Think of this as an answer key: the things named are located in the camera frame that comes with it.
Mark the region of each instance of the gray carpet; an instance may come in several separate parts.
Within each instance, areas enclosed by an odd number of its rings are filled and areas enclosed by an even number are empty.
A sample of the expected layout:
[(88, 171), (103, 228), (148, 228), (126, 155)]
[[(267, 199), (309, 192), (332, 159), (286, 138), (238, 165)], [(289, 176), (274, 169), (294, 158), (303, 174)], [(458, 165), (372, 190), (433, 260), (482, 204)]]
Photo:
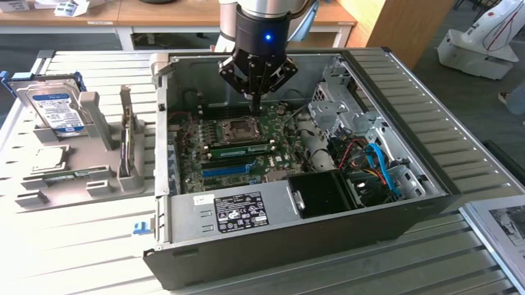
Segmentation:
[[(473, 77), (442, 66), (437, 59), (436, 47), (450, 28), (465, 31), (473, 23), (477, 12), (465, 1), (457, 11), (449, 13), (434, 39), (414, 69), (425, 85), (437, 95), (446, 107), (481, 140), (493, 140), (515, 161), (525, 167), (525, 117), (508, 113), (497, 100), (501, 90), (512, 90), (525, 78), (525, 44), (513, 42), (512, 46), (521, 62), (515, 66), (504, 80), (492, 81)], [(195, 38), (194, 34), (158, 38), (155, 48), (207, 48), (215, 43), (217, 36), (206, 34), (209, 39)], [(55, 34), (55, 35), (0, 35), (0, 70), (10, 72), (28, 71), (36, 53), (44, 49), (55, 50), (120, 50), (118, 38), (112, 34)], [(0, 124), (2, 117), (10, 111), (14, 98), (0, 89)]]
[(437, 98), (454, 113), (480, 140), (493, 140), (515, 161), (525, 167), (524, 116), (515, 116), (497, 100), (500, 91), (512, 91), (525, 79), (525, 44), (512, 42), (520, 63), (501, 81), (474, 77), (440, 64), (436, 47), (449, 29), (466, 31), (477, 12), (466, 1), (453, 10), (414, 68), (414, 73)]

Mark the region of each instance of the cpu socket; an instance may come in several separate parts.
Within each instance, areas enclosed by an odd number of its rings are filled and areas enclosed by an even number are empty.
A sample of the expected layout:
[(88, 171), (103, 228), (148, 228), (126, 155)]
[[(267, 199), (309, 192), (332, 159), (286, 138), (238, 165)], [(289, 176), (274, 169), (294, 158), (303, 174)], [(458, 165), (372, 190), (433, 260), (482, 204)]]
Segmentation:
[(225, 142), (238, 143), (261, 139), (258, 120), (253, 117), (242, 117), (226, 120), (222, 123)]

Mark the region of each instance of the warning label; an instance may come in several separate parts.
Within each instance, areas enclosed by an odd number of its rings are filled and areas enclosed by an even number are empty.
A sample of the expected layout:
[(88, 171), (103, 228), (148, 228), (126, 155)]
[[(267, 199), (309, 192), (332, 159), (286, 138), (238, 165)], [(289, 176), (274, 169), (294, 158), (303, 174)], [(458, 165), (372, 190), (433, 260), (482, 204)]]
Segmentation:
[(223, 234), (270, 224), (261, 192), (215, 198), (215, 216)]

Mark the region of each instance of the motherboard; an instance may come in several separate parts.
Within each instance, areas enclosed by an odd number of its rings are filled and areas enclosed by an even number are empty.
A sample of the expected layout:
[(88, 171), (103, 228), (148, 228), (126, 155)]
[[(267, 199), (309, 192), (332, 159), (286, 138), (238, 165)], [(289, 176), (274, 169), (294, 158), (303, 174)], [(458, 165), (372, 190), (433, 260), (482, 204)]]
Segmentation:
[(286, 105), (263, 106), (257, 117), (239, 114), (173, 113), (169, 131), (178, 143), (183, 194), (267, 183), (302, 172), (294, 159), (303, 150), (301, 137), (290, 140), (283, 134), (291, 115)]

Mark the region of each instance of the perforated metal table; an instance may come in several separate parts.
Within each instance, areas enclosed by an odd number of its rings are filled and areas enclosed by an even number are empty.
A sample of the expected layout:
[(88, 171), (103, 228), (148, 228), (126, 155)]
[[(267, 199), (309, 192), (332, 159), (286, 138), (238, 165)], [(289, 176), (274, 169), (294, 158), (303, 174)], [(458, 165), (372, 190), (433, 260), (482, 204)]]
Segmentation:
[[(513, 294), (511, 281), (457, 212), (470, 200), (525, 194), (456, 117), (382, 49), (352, 49), (372, 79), (444, 166), (465, 196), (437, 218), (417, 224), (398, 240), (198, 285), (174, 294)], [(134, 110), (147, 122), (147, 183), (154, 176), (155, 89), (151, 52), (56, 52), (32, 72), (80, 71), (98, 91), (108, 122), (120, 120), (118, 89), (131, 85)], [(364, 92), (360, 92), (366, 104)], [(0, 221), (7, 267), (2, 294), (169, 294), (142, 261), (134, 221), (154, 213), (151, 196), (111, 202), (83, 201), (28, 213), (6, 195), (16, 184), (16, 165), (34, 138), (31, 114), (16, 102), (0, 132)]]

